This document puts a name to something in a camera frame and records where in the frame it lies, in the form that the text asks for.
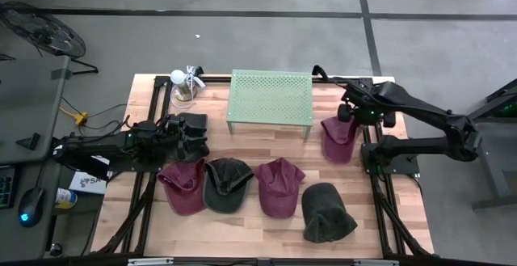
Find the green perforated rack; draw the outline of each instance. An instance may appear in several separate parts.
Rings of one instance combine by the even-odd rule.
[[[234,70],[226,122],[296,125],[304,139],[313,125],[313,85],[310,73]]]

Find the concrete floor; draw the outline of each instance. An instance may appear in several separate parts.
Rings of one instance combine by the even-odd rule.
[[[40,7],[95,7],[198,11],[350,11],[359,0],[20,0]],[[515,14],[516,0],[368,0],[371,12]],[[136,73],[167,73],[185,65],[229,73],[231,69],[372,75],[362,19],[58,16],[87,44],[83,58],[99,75],[72,78],[65,96],[88,112],[126,101]],[[372,22],[383,75],[394,76],[412,95],[454,112],[470,112],[479,100],[515,78],[517,22]],[[38,57],[37,51],[0,29],[0,53]],[[124,109],[91,125],[121,118]],[[437,136],[406,117],[410,137]],[[57,135],[74,129],[62,116]],[[474,213],[474,201],[490,197],[481,166],[441,156],[418,157],[424,204],[435,245],[443,257],[515,264],[517,207]],[[95,213],[62,218],[56,242],[77,255]]]

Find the table leg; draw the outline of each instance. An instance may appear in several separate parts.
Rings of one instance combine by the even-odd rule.
[[[309,138],[310,129],[311,129],[310,126],[304,127],[304,141],[307,141],[307,139]]]
[[[227,121],[226,124],[228,124],[229,134],[233,135],[233,124],[229,121]]]

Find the wooden tabletop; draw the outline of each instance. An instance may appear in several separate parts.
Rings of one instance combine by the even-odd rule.
[[[130,122],[147,118],[155,76],[135,75],[126,109],[126,115],[131,116]],[[373,79],[374,82],[393,81],[393,78],[387,77]],[[170,106],[170,113],[208,114],[207,137],[211,150],[208,160],[223,157],[239,158],[255,169],[261,163],[285,157],[297,165],[306,177],[301,185],[296,212],[288,219],[274,219],[263,213],[259,204],[256,179],[251,180],[248,196],[238,212],[220,214],[205,209],[188,217],[178,216],[172,211],[162,184],[157,182],[145,255],[380,258],[372,188],[359,158],[359,146],[363,142],[363,137],[358,138],[353,158],[346,165],[329,163],[322,155],[320,122],[335,116],[342,95],[343,89],[340,87],[329,84],[313,86],[314,125],[307,142],[303,142],[302,128],[278,125],[236,124],[235,134],[230,136],[225,121],[229,83],[209,83],[206,90],[197,95],[195,104],[190,109],[179,111]],[[397,114],[395,128],[384,129],[384,132],[406,138],[402,116]],[[92,251],[104,246],[126,218],[134,179],[134,173],[123,173],[107,186]],[[348,213],[358,224],[352,234],[333,243],[316,244],[305,241],[302,237],[305,224],[301,212],[301,194],[308,186],[320,182],[330,182],[338,189]],[[431,236],[418,187],[412,179],[404,175],[394,175],[393,186],[401,220],[420,244],[432,252]],[[135,225],[131,249],[137,241],[140,217]],[[386,226],[390,245],[395,249],[391,222],[386,222]]]

